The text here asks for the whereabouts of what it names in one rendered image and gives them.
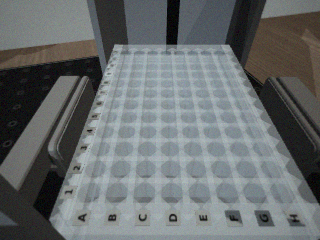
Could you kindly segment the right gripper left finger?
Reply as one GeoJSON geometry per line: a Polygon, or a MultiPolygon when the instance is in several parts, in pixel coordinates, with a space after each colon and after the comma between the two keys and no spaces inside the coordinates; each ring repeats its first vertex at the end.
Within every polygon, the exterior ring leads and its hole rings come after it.
{"type": "Polygon", "coordinates": [[[48,172],[65,178],[94,99],[88,76],[60,76],[1,164],[32,205],[48,172]]]}

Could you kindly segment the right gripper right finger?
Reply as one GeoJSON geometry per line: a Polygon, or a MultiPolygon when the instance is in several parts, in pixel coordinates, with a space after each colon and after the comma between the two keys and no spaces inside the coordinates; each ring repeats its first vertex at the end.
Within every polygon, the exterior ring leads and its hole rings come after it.
{"type": "Polygon", "coordinates": [[[259,99],[304,178],[320,173],[320,102],[298,77],[268,77],[259,99]]]}

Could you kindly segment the black flat base plate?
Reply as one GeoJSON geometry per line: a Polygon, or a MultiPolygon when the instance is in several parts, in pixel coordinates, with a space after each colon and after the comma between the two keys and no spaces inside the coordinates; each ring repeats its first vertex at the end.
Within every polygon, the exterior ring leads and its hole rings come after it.
{"type": "MultiPolygon", "coordinates": [[[[0,69],[0,165],[60,76],[88,76],[96,96],[103,77],[99,56],[0,69]]],[[[320,173],[304,179],[320,204],[320,173]]],[[[33,205],[49,223],[63,181],[48,172],[33,205]]]]}

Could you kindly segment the clear well plate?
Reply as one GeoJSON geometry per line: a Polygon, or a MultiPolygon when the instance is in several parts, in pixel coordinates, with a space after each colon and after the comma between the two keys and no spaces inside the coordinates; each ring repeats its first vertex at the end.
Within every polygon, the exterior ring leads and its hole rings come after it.
{"type": "Polygon", "coordinates": [[[230,45],[114,45],[49,221],[66,240],[320,239],[230,45]]]}

